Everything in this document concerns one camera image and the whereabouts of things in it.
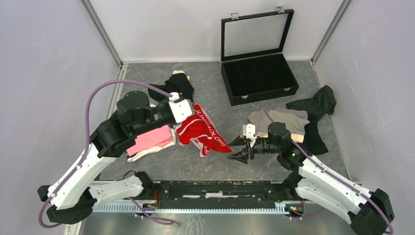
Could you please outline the red boxer briefs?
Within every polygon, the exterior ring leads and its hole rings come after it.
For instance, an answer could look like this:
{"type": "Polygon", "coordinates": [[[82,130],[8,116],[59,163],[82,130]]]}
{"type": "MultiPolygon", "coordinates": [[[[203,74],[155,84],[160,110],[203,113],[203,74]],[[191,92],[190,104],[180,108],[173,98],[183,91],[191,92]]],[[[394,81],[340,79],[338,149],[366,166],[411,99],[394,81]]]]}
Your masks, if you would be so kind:
{"type": "Polygon", "coordinates": [[[231,153],[233,150],[220,136],[203,108],[197,103],[192,106],[195,114],[175,127],[179,144],[194,144],[199,149],[200,157],[206,157],[211,151],[231,153]]]}

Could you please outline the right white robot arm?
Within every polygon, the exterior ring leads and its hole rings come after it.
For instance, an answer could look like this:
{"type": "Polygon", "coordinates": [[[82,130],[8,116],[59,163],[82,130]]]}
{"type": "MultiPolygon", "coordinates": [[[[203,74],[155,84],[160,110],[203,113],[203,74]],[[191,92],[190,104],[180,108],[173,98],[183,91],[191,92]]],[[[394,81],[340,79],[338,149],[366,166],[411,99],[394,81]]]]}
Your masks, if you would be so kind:
{"type": "Polygon", "coordinates": [[[243,126],[229,144],[242,149],[228,159],[246,164],[256,154],[277,154],[280,165],[291,171],[282,183],[287,199],[300,197],[320,205],[347,222],[357,235],[393,234],[394,212],[386,192],[369,190],[333,171],[293,141],[284,123],[270,123],[266,137],[257,137],[255,130],[253,124],[243,126]]]}

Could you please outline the black display case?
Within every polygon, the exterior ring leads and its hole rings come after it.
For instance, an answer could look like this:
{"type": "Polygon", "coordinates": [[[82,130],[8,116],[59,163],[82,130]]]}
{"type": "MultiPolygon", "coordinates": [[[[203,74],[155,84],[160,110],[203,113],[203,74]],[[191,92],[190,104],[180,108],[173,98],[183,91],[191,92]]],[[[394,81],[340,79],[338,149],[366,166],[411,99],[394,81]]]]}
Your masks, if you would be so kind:
{"type": "Polygon", "coordinates": [[[221,20],[221,74],[231,106],[294,95],[299,84],[283,55],[293,9],[221,20]]]}

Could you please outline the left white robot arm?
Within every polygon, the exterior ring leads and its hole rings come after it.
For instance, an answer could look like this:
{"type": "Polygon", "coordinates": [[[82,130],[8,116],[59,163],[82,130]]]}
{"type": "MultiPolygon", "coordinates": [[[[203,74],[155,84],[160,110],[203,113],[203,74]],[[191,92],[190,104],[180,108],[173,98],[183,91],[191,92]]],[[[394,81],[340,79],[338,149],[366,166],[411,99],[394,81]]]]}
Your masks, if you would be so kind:
{"type": "Polygon", "coordinates": [[[179,93],[171,93],[152,106],[145,92],[132,91],[118,100],[116,110],[93,133],[87,133],[86,147],[72,167],[54,184],[39,187],[43,202],[39,217],[47,215],[45,228],[76,224],[93,210],[121,199],[149,199],[154,182],[144,171],[106,185],[92,186],[103,169],[136,143],[136,138],[161,128],[179,124],[193,114],[192,103],[179,93]]]}

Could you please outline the beige grey ribbed underwear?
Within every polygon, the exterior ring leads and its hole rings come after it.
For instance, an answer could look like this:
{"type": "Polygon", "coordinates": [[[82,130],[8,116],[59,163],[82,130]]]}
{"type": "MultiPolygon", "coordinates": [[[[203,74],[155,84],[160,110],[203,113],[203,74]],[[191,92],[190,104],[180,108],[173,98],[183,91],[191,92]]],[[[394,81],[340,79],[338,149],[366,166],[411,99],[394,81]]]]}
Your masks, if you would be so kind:
{"type": "MultiPolygon", "coordinates": [[[[300,118],[292,113],[280,112],[276,110],[268,111],[269,116],[274,122],[284,123],[286,129],[291,133],[291,139],[297,143],[303,143],[305,136],[305,126],[309,120],[300,118]]],[[[271,123],[266,115],[262,116],[261,124],[258,125],[260,118],[260,111],[255,111],[249,114],[248,120],[255,124],[258,130],[258,137],[266,138],[268,136],[268,125],[271,123]]]]}

